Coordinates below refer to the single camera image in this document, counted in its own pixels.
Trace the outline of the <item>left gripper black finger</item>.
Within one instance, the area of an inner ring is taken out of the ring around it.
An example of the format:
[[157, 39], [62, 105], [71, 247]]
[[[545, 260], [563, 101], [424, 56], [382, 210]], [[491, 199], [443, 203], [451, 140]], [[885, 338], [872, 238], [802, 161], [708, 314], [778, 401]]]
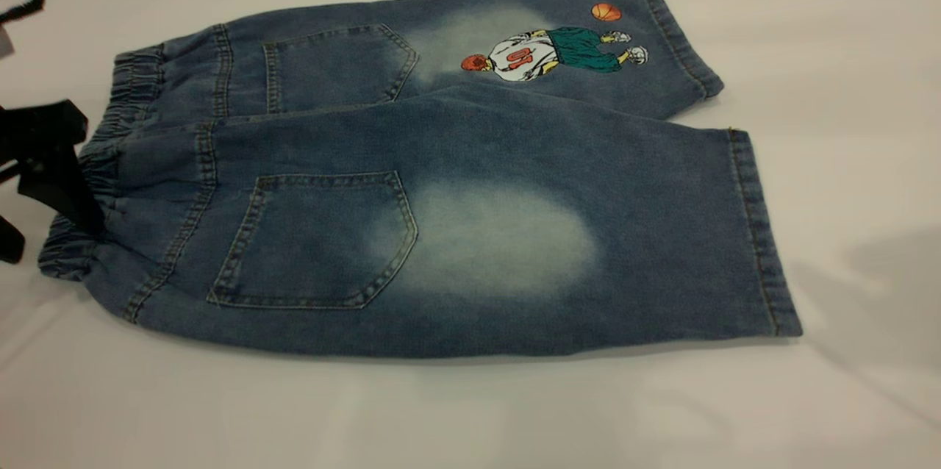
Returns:
[[75, 146], [88, 119], [69, 100], [2, 110], [2, 181], [18, 178], [19, 194], [63, 215], [90, 235], [104, 231], [104, 212], [85, 181]]
[[19, 264], [26, 248], [26, 238], [6, 218], [0, 217], [0, 257], [2, 262]]

